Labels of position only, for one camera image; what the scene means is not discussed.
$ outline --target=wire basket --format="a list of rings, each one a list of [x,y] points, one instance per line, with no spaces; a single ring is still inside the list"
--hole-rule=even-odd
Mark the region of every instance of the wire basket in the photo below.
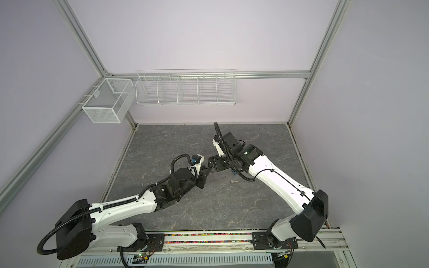
[[[235,104],[235,74],[139,75],[140,105]]]
[[[105,78],[82,109],[94,123],[120,123],[135,97],[131,79]]]

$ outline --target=vented panel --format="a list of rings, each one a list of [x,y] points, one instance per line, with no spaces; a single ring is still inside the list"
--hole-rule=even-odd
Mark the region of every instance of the vented panel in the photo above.
[[[272,264],[270,253],[155,254],[147,264],[133,263],[133,254],[125,256],[129,266],[201,266],[234,264]],[[119,255],[81,256],[76,267],[123,267]]]
[[[85,113],[94,123],[120,123],[113,109],[85,109]]]

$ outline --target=black cable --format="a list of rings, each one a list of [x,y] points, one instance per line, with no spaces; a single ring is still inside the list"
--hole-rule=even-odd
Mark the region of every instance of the black cable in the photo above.
[[[224,154],[226,155],[226,157],[227,157],[227,161],[229,162],[229,161],[231,161],[231,157],[230,157],[230,155],[228,154],[228,151],[227,151],[227,146],[225,145],[225,141],[224,141],[224,139],[222,138],[222,132],[221,132],[221,130],[219,129],[219,125],[218,125],[218,123],[217,122],[215,122],[214,123],[214,129],[215,129],[215,131],[216,131],[216,135],[218,136],[218,138],[219,138],[219,145],[221,146],[221,149],[222,149],[222,151],[224,152]],[[237,173],[241,178],[243,178],[243,179],[245,179],[246,181],[255,181],[255,179],[254,178],[248,178],[248,177],[246,177],[246,176],[244,176],[243,174],[242,174],[242,172],[240,171],[240,170],[238,170],[236,167],[232,167],[231,168],[235,173]]]
[[[173,161],[171,161],[171,165],[170,165],[171,173],[174,173],[174,164],[177,162],[177,160],[179,160],[179,159],[181,159],[183,157],[187,158],[189,165],[191,165],[191,166],[194,165],[194,163],[192,163],[191,160],[190,160],[189,154],[181,154],[179,156],[176,156],[176,158],[173,159]]]
[[[183,155],[180,155],[179,157],[176,157],[175,158],[175,160],[177,161],[178,159],[180,159],[180,158],[182,158],[182,157],[184,157]],[[187,155],[187,157],[188,157],[188,159],[189,159],[189,163],[192,165],[192,162],[190,161],[190,157],[189,157],[189,155]],[[196,172],[196,168],[195,168],[195,166],[193,167],[193,169],[194,169],[194,172],[195,172],[195,178],[196,178],[196,174],[197,174],[197,172]],[[131,198],[131,199],[128,199],[128,200],[124,200],[124,201],[120,201],[120,202],[116,202],[116,203],[112,203],[112,204],[107,204],[107,205],[104,205],[103,206],[103,209],[109,209],[109,208],[114,208],[114,207],[117,207],[117,206],[120,206],[120,205],[124,205],[124,204],[128,204],[128,203],[132,203],[132,202],[136,202],[136,201],[138,201],[142,196],[143,196],[143,194],[149,189],[149,188],[151,188],[151,187],[153,187],[153,186],[156,186],[157,184],[161,184],[161,183],[164,183],[164,182],[166,182],[168,179],[170,179],[170,176],[171,175],[168,175],[165,179],[163,179],[163,180],[161,180],[161,181],[159,181],[159,182],[157,182],[157,183],[155,183],[155,184],[150,184],[150,185],[148,185],[148,186],[146,186],[141,192],[140,192],[140,194],[139,194],[139,196],[138,196],[138,198]],[[81,219],[81,218],[83,218],[83,217],[85,217],[86,215],[89,215],[89,214],[91,214],[91,213],[94,213],[94,212],[99,212],[99,211],[101,211],[101,208],[94,208],[94,209],[91,209],[91,210],[88,210],[88,211],[85,211],[85,212],[82,212],[82,213],[80,213],[80,214],[78,214],[78,215],[76,215],[76,216],[73,216],[73,217],[71,217],[70,219],[68,219],[67,221],[65,221],[64,223],[61,223],[60,225],[58,225],[58,226],[56,226],[54,229],[52,229],[47,235],[45,235],[44,236],[44,238],[42,238],[41,239],[41,241],[39,242],[39,244],[37,245],[37,253],[38,254],[40,254],[40,255],[49,255],[49,254],[54,254],[54,253],[56,253],[57,252],[57,250],[58,249],[52,249],[52,250],[45,250],[45,249],[43,249],[43,246],[46,244],[46,242],[53,236],[53,235],[55,235],[59,230],[61,230],[64,226],[66,226],[66,225],[68,225],[68,224],[70,224],[70,223],[72,223],[72,222],[74,222],[75,220],[79,220],[79,219]]]
[[[320,238],[318,238],[317,235],[315,235],[315,237],[317,238],[317,241],[319,241],[319,243],[323,246],[323,248],[326,248],[325,244],[323,244]]]
[[[232,167],[233,171],[235,171],[240,177],[245,179],[246,181],[255,181],[255,178],[248,178],[242,174],[242,171],[238,170],[236,167]]]
[[[181,154],[181,155],[177,156],[175,159],[173,159],[173,161],[171,161],[171,165],[170,165],[171,173],[174,173],[174,164],[177,162],[177,160],[179,160],[179,159],[181,159],[183,157],[187,158],[189,165],[192,166],[192,169],[193,169],[194,174],[195,174],[195,178],[197,178],[198,174],[197,174],[197,171],[196,171],[196,167],[195,167],[195,164],[192,163],[192,161],[190,160],[189,154]]]
[[[161,183],[164,183],[164,182],[166,182],[168,179],[170,179],[170,176],[171,176],[171,174],[170,175],[168,175],[165,179],[163,179],[163,180],[161,180],[161,181],[159,181],[159,182],[157,182],[157,183],[154,183],[154,184],[150,184],[150,185],[148,185],[148,186],[146,186],[141,192],[140,192],[140,194],[139,194],[139,199],[145,194],[145,192],[149,189],[149,188],[151,188],[151,187],[153,187],[153,186],[156,186],[157,184],[161,184]]]
[[[98,212],[100,211],[101,208],[94,208],[85,212],[82,212],[80,214],[77,214],[74,217],[71,217],[70,219],[68,219],[67,221],[61,223],[60,225],[56,226],[52,231],[50,231],[47,235],[45,235],[44,238],[42,238],[42,240],[39,242],[39,244],[37,245],[37,253],[40,255],[49,255],[49,254],[54,254],[57,252],[57,249],[53,249],[53,250],[45,250],[43,249],[43,246],[45,245],[45,243],[53,236],[55,235],[59,230],[61,230],[64,226],[72,223],[75,220],[78,220],[80,218],[83,218],[86,215],[89,215],[91,213],[94,212]]]
[[[305,194],[305,192],[304,191],[300,191],[295,185],[293,185],[290,181],[288,181],[285,177],[283,177],[281,174],[279,174],[277,171],[275,171],[274,169],[263,169],[263,170],[261,170],[261,171],[259,171],[256,175],[255,175],[255,178],[256,178],[256,176],[257,175],[259,175],[259,173],[261,173],[262,171],[266,171],[266,170],[269,170],[269,171],[271,171],[271,172],[274,172],[274,173],[277,173],[277,175],[279,175],[280,177],[282,177],[285,181],[287,181],[290,185],[292,185],[298,192],[300,192],[303,196],[305,196],[307,199],[308,199],[308,201],[309,201],[309,204],[310,204],[310,206],[312,206],[312,204],[311,204],[311,200],[308,198],[308,196]]]
[[[237,141],[239,141],[239,142],[243,142],[243,144],[242,144],[242,146],[243,146],[243,147],[246,145],[246,142],[245,142],[245,141],[243,141],[243,140],[237,140]]]
[[[123,247],[121,247],[121,246],[119,246],[119,256],[121,257],[121,262],[122,262],[122,264],[125,266],[125,268],[131,268],[131,267],[127,264],[127,262],[125,261],[125,258],[124,258],[124,248],[123,248]]]

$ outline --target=aluminum rail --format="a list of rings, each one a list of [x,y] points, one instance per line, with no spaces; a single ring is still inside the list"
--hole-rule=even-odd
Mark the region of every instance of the aluminum rail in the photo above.
[[[98,57],[97,52],[95,51],[94,47],[91,45],[91,42],[86,36],[85,31],[80,25],[69,2],[67,0],[52,0],[52,2],[57,7],[58,12],[63,18],[66,26],[70,29],[70,32],[75,37],[79,46],[81,47],[81,49],[83,50],[83,52],[85,53],[85,55],[87,56],[91,64],[93,65],[94,69],[97,71],[98,75],[101,78],[109,76],[110,75],[109,72],[106,70],[106,68],[104,67],[103,63],[100,60],[100,57]],[[125,114],[125,118],[127,119],[130,126],[133,129],[135,129],[137,124],[134,121],[129,111],[127,111],[127,113]]]
[[[309,78],[310,71],[255,71],[255,72],[158,72],[146,73],[146,76],[196,76],[196,75],[235,75],[236,79],[251,79],[251,78]],[[129,74],[112,74],[109,78],[130,78],[137,79],[144,73],[129,73]]]
[[[322,44],[320,45],[319,50],[317,51],[316,57],[314,59],[314,62],[310,68],[310,73],[311,73],[310,77],[306,79],[304,86],[302,87],[301,93],[299,94],[298,100],[296,101],[295,106],[292,110],[292,113],[289,117],[289,120],[288,120],[289,125],[292,125],[296,120],[298,112],[302,106],[302,103],[305,100],[305,97],[307,96],[308,90],[311,87],[314,77],[317,74],[318,70],[320,69],[323,59],[328,53],[329,46],[331,45],[332,40],[334,39],[335,34],[337,33],[338,28],[340,27],[341,21],[348,10],[348,7],[350,6],[350,2],[351,0],[338,1],[337,7],[335,8],[334,14],[332,15],[331,22],[329,23],[328,30],[326,31]]]

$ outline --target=metal bar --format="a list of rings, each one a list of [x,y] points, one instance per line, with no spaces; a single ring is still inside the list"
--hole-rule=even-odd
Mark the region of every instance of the metal bar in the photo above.
[[[196,76],[196,75],[213,75],[225,76],[235,75],[236,79],[250,79],[250,78],[309,78],[310,71],[255,71],[255,72],[160,72],[146,74],[150,76]],[[139,77],[136,73],[130,74],[112,74],[110,78],[130,78],[137,79]]]
[[[326,54],[328,53],[329,46],[332,43],[332,40],[335,37],[335,34],[337,33],[337,30],[341,24],[341,21],[350,5],[351,0],[339,0],[337,7],[335,8],[334,14],[332,16],[331,22],[328,26],[328,30],[326,31],[326,34],[323,38],[322,44],[319,47],[319,50],[316,54],[316,58],[314,59],[314,62],[310,69],[310,76],[308,77],[307,81],[305,82],[301,93],[299,94],[298,100],[295,103],[295,106],[293,108],[292,114],[289,117],[289,125],[293,125],[293,122],[296,119],[296,116],[298,115],[298,112],[302,106],[302,103],[308,93],[308,89],[311,87],[311,84],[320,69],[320,66],[322,65],[323,59],[325,58]]]
[[[79,101],[70,113],[57,125],[57,127],[46,137],[43,143],[27,158],[27,161],[10,178],[6,185],[0,190],[0,215],[12,202],[18,192],[24,187],[31,176],[41,166],[52,150],[57,146],[60,140],[65,136],[69,129],[76,122],[83,112],[82,103],[91,96],[97,89],[102,79],[96,81],[86,95]]]
[[[175,231],[157,231],[157,232],[147,232],[148,234],[152,233],[164,233],[165,236],[163,252],[156,252],[155,254],[171,254],[171,253],[227,253],[227,252],[281,252],[284,250],[254,250],[251,242],[240,242],[234,241],[237,240],[248,240],[251,239],[251,235],[246,235],[243,233],[252,233],[252,232],[263,232],[265,230],[212,230],[212,231],[199,231],[199,230],[175,230]],[[213,233],[227,233],[225,235],[212,235]],[[313,242],[306,242],[300,238],[297,238],[298,249],[296,251],[348,251],[350,250],[347,247],[347,243],[342,236],[340,229],[321,229],[318,233],[318,236],[326,245],[324,249],[317,240]],[[213,240],[231,240],[230,242],[219,242],[212,243]],[[168,243],[169,241],[210,241],[210,243]],[[101,247],[93,248],[86,250],[81,255],[114,255],[116,253],[116,248],[111,247]]]
[[[91,45],[88,37],[86,36],[82,26],[80,25],[75,13],[73,12],[71,6],[67,0],[52,0],[54,5],[57,7],[61,16],[63,17],[64,22],[69,27],[70,31],[76,38],[78,44],[81,46],[82,50],[88,57],[89,61],[94,66],[95,70],[98,72],[100,77],[106,76],[109,72],[105,69],[103,63],[98,57],[95,49]]]
[[[334,254],[339,268],[350,268],[346,256],[344,255],[344,251],[335,251]]]
[[[345,251],[344,256],[346,257],[347,263],[350,268],[356,268],[356,263],[354,263],[354,259],[351,255],[350,251]]]
[[[137,127],[137,123],[134,121],[134,118],[132,117],[130,111],[127,111],[127,113],[125,114],[125,118],[127,119],[131,128],[135,129]]]
[[[121,154],[119,156],[119,159],[116,162],[115,169],[114,169],[112,175],[110,176],[110,180],[107,183],[106,189],[104,190],[104,193],[103,193],[103,195],[102,195],[102,197],[100,199],[100,203],[101,202],[105,202],[106,199],[108,198],[110,190],[112,188],[112,185],[115,182],[116,176],[118,175],[119,169],[122,166],[122,163],[123,163],[124,158],[125,158],[125,156],[127,154],[128,148],[129,148],[129,146],[130,146],[130,144],[131,144],[131,142],[132,142],[132,140],[134,138],[134,135],[135,135],[136,131],[138,130],[138,128],[139,128],[139,126],[137,125],[136,128],[131,129],[130,135],[128,136],[128,139],[125,142],[125,146],[122,149],[122,152],[121,152]]]
[[[307,169],[305,168],[304,162],[303,162],[303,160],[302,160],[301,152],[298,150],[298,147],[297,147],[297,144],[296,144],[295,137],[293,136],[292,131],[291,131],[290,126],[289,126],[289,125],[287,125],[287,131],[289,132],[290,139],[292,140],[292,143],[293,143],[293,146],[294,146],[294,148],[295,148],[296,154],[298,155],[298,160],[299,160],[299,163],[301,164],[302,171],[304,172],[305,180],[306,180],[306,181],[307,181],[307,183],[308,183],[308,187],[309,187],[310,189],[312,189],[313,191],[315,191],[315,190],[316,190],[316,186],[315,186],[315,184],[314,184],[313,180],[312,180],[312,179],[310,179],[310,176],[308,175],[308,171],[307,171]]]

